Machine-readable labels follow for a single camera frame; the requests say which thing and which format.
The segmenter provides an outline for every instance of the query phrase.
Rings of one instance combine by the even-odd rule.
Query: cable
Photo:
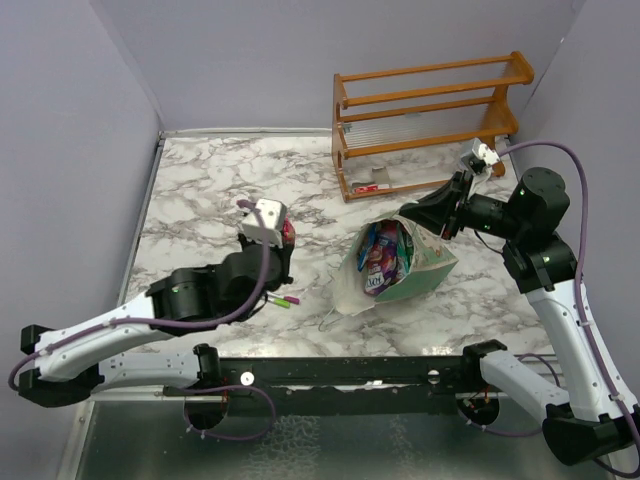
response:
[[[9,373],[9,380],[8,380],[9,388],[11,388],[12,390],[18,391],[18,386],[16,385],[16,377],[18,375],[18,372],[22,369],[22,367],[34,361],[39,356],[48,355],[57,348],[63,347],[64,345],[68,345],[69,343],[72,343],[92,333],[99,332],[100,330],[103,330],[105,328],[110,328],[110,327],[114,327],[116,325],[122,325],[122,324],[144,324],[144,325],[151,325],[156,327],[182,328],[185,330],[212,329],[219,325],[231,323],[240,315],[245,313],[247,310],[249,310],[250,308],[253,308],[253,306],[256,304],[256,301],[260,297],[260,295],[262,295],[262,290],[264,288],[264,284],[266,282],[267,275],[269,273],[269,235],[268,235],[267,228],[264,224],[264,220],[262,219],[262,216],[260,215],[258,209],[255,208],[255,204],[249,202],[248,200],[239,200],[237,202],[237,205],[241,208],[248,208],[253,212],[253,214],[256,216],[256,220],[258,221],[258,225],[260,226],[260,231],[262,233],[262,238],[261,238],[262,240],[262,259],[261,260],[262,261],[260,265],[260,272],[258,273],[258,280],[256,281],[256,285],[253,291],[251,292],[251,294],[249,295],[249,298],[247,298],[247,300],[242,305],[240,305],[240,307],[238,307],[237,310],[227,315],[224,315],[223,317],[207,320],[204,322],[187,323],[187,322],[179,322],[176,320],[159,320],[155,318],[132,317],[132,318],[118,318],[116,320],[106,322],[105,324],[94,325],[93,327],[89,327],[86,330],[82,330],[81,332],[70,335],[62,340],[51,343],[46,347],[44,347],[43,349],[37,352],[33,352],[32,354],[24,357],[22,360],[20,360],[16,364],[15,367],[13,367],[13,369]]]
[[[520,355],[518,357],[518,360],[522,360],[524,358],[529,358],[529,357],[533,357],[541,361],[549,369],[549,371],[551,372],[551,375],[553,375],[553,379],[555,380],[556,385],[558,387],[560,386],[560,378],[558,377],[558,374],[553,369],[553,366],[549,363],[549,361],[546,360],[541,355],[537,355],[535,353],[525,353],[523,355]],[[458,410],[458,414],[467,421],[467,425],[477,428],[478,430],[482,430],[484,433],[490,433],[491,435],[497,435],[499,437],[525,438],[525,437],[533,437],[534,435],[538,435],[539,433],[542,433],[541,427],[538,427],[535,430],[530,430],[528,432],[506,432],[504,430],[497,430],[495,428],[487,427],[486,425],[480,425],[478,423],[475,423],[469,417],[467,417],[464,413],[462,413],[462,410]]]
[[[197,428],[195,428],[193,425],[191,425],[191,422],[189,420],[189,417],[187,415],[187,410],[186,408],[183,409],[183,415],[184,415],[184,419],[187,422],[187,425],[189,425],[189,428],[187,428],[187,432],[190,432],[191,430],[194,430],[195,432],[198,432],[202,438],[204,438],[205,436],[207,437],[212,437],[212,438],[217,438],[220,440],[231,440],[231,441],[236,441],[236,442],[244,442],[244,441],[249,441],[249,440],[256,440],[260,437],[262,437],[263,435],[265,435],[269,430],[271,430],[271,428],[273,427],[273,425],[276,423],[277,420],[277,415],[276,415],[276,406],[273,403],[273,400],[271,399],[271,397],[269,397],[269,395],[267,394],[267,392],[265,392],[264,390],[261,390],[257,387],[252,387],[249,385],[229,385],[229,386],[224,386],[224,387],[215,387],[215,388],[204,388],[202,390],[200,389],[181,389],[180,391],[187,393],[187,394],[204,394],[204,393],[223,393],[223,392],[227,392],[229,390],[248,390],[250,392],[255,392],[258,395],[261,395],[269,404],[269,409],[271,410],[271,420],[269,421],[269,424],[263,428],[262,430],[260,430],[258,433],[254,433],[251,435],[245,435],[242,437],[236,437],[233,435],[224,435],[222,433],[213,433],[209,430],[198,430]]]
[[[482,237],[480,236],[480,234],[478,233],[478,231],[477,231],[477,230],[474,230],[474,231],[473,231],[473,233],[475,233],[476,237],[478,237],[478,240],[480,240],[480,241],[482,242],[482,244],[483,244],[485,247],[487,247],[487,248],[488,248],[489,250],[491,250],[492,252],[495,252],[495,253],[498,253],[498,254],[502,255],[502,251],[498,250],[497,248],[490,247],[490,246],[487,244],[487,242],[485,242],[485,241],[484,241],[484,238],[482,238]]]
[[[619,397],[620,392],[616,388],[616,385],[613,382],[613,379],[611,378],[609,371],[607,370],[607,365],[605,364],[605,361],[602,358],[602,353],[600,352],[598,343],[596,342],[596,339],[593,335],[593,331],[591,330],[591,325],[589,324],[589,321],[587,319],[587,313],[584,309],[584,303],[582,300],[582,290],[581,290],[582,269],[584,267],[584,259],[587,253],[587,218],[589,216],[589,190],[587,188],[587,176],[585,174],[582,163],[580,162],[580,159],[578,159],[578,156],[576,155],[576,153],[566,145],[563,145],[558,142],[552,142],[552,141],[546,141],[546,140],[533,140],[530,142],[518,143],[516,145],[507,147],[501,152],[498,152],[498,156],[503,157],[508,153],[518,151],[522,148],[533,147],[538,145],[546,145],[549,147],[555,147],[555,148],[559,148],[560,150],[563,150],[567,155],[569,155],[569,157],[571,157],[571,160],[573,160],[573,163],[576,166],[576,170],[578,170],[578,176],[580,177],[580,184],[582,188],[580,250],[578,252],[578,265],[576,267],[576,276],[574,279],[575,280],[574,297],[575,297],[576,306],[578,308],[578,316],[580,317],[580,322],[583,325],[582,328],[584,329],[585,335],[587,337],[587,342],[589,343],[589,347],[591,348],[593,357],[596,361],[596,364],[598,365],[600,374],[602,375],[602,378],[604,380],[604,383],[607,385],[607,388],[611,392],[612,398],[616,399],[616,404],[618,405],[618,408],[620,408],[620,411],[622,412],[622,415],[624,416],[624,419],[626,420],[627,425],[629,426],[629,430],[631,431],[631,436],[633,437],[633,442],[635,443],[636,448],[638,450],[638,455],[640,456],[640,433],[638,432],[638,427],[636,427],[636,424],[633,420],[633,417],[631,417],[631,413],[629,412],[629,409],[627,408],[625,403],[622,400],[620,400],[620,397]],[[638,467],[634,472],[627,473],[627,472],[620,472],[615,468],[610,467],[600,459],[595,459],[594,462],[596,462],[596,464],[598,464],[600,467],[604,468],[607,472],[622,478],[640,477],[640,463],[638,464]]]

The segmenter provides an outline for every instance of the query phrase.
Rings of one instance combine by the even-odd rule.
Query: floor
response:
[[[368,167],[388,166],[394,186],[448,178],[460,147],[361,157],[348,179],[366,180]],[[479,193],[507,199],[516,185],[507,175]],[[447,246],[459,262],[436,289],[351,317],[332,309],[332,275],[362,224],[426,192],[345,204],[328,137],[171,138],[165,143],[140,237],[128,298],[179,267],[216,263],[239,250],[235,239],[242,198],[285,203],[297,241],[293,285],[283,294],[302,305],[267,305],[246,323],[151,344],[138,351],[172,351],[206,342],[224,356],[367,356],[458,354],[465,345],[498,339],[516,353],[552,352],[538,319],[508,276],[500,255],[470,232]],[[487,237],[494,247],[501,241]]]

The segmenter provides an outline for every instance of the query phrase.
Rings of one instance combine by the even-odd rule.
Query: wooden shelf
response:
[[[533,69],[520,52],[502,57],[358,75],[336,74],[332,156],[343,199],[349,201],[442,185],[444,181],[436,181],[355,194],[349,190],[343,162],[352,157],[461,142],[476,137],[494,147],[496,136],[513,134],[518,130],[518,122],[507,104],[508,87],[531,83],[533,76]],[[383,86],[383,92],[371,91],[380,88],[381,80],[409,77],[412,77],[414,84],[424,87],[389,92],[384,91]],[[369,84],[364,89],[365,95],[350,97],[345,84],[354,85],[358,82],[377,82],[377,85]],[[486,94],[487,89],[493,89],[490,96]],[[466,92],[467,98],[459,98],[462,92]],[[347,111],[376,104],[406,103],[423,97],[435,97],[442,101],[379,111]],[[498,164],[494,173],[504,174],[502,164]]]

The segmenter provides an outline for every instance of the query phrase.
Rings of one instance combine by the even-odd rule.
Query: small red object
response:
[[[353,193],[375,192],[376,190],[378,190],[378,185],[368,185],[354,189]]]

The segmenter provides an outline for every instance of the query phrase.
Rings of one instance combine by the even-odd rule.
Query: green marker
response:
[[[281,298],[267,297],[267,301],[282,308],[291,308],[291,304]]]

